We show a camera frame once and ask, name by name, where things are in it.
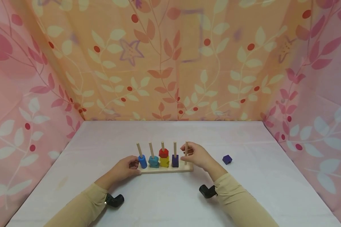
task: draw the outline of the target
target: teal block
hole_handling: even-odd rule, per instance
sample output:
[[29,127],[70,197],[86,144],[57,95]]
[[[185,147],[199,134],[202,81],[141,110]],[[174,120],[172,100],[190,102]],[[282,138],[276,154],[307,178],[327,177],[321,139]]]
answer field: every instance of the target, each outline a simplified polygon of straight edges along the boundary
[[149,167],[150,168],[159,168],[159,158],[157,156],[154,156],[154,158],[152,156],[149,157]]

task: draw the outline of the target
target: forearm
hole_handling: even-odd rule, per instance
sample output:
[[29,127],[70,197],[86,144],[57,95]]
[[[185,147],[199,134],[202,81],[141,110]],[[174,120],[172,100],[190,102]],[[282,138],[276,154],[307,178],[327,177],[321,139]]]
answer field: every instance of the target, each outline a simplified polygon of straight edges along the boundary
[[105,207],[105,199],[109,182],[103,177],[73,198],[44,227],[76,226],[87,227]]
[[238,227],[278,227],[270,214],[230,174],[214,181],[218,201]]

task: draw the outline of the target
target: fabric wall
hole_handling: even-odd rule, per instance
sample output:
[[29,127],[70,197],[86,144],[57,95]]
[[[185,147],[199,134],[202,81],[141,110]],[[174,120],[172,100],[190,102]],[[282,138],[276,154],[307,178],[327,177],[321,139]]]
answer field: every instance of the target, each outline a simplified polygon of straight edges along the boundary
[[0,226],[80,127],[83,119],[73,106],[20,16],[0,1]]
[[261,118],[341,222],[341,0],[296,15],[308,18],[294,28],[299,47]]
[[11,2],[86,120],[260,120],[303,21],[294,1]]

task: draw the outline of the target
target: pink curtain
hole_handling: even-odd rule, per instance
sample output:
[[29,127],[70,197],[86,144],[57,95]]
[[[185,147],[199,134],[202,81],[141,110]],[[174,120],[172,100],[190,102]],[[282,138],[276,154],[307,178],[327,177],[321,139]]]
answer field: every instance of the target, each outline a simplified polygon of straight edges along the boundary
[[0,1],[0,226],[18,210],[82,123],[46,56]]
[[[311,1],[264,124],[341,222],[341,1]],[[310,17],[307,11],[301,16]]]

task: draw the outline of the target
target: left hand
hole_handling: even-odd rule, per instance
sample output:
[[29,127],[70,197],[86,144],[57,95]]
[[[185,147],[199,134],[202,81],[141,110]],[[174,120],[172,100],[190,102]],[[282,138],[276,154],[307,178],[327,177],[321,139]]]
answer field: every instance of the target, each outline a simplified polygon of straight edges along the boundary
[[109,174],[113,181],[118,182],[131,176],[140,175],[141,171],[138,170],[138,167],[138,157],[131,155],[118,161],[118,163],[109,171]]
[[125,180],[128,177],[140,175],[138,170],[139,159],[136,156],[128,156],[121,159],[106,174],[95,181],[95,184],[103,189],[109,190],[110,187],[118,181]]

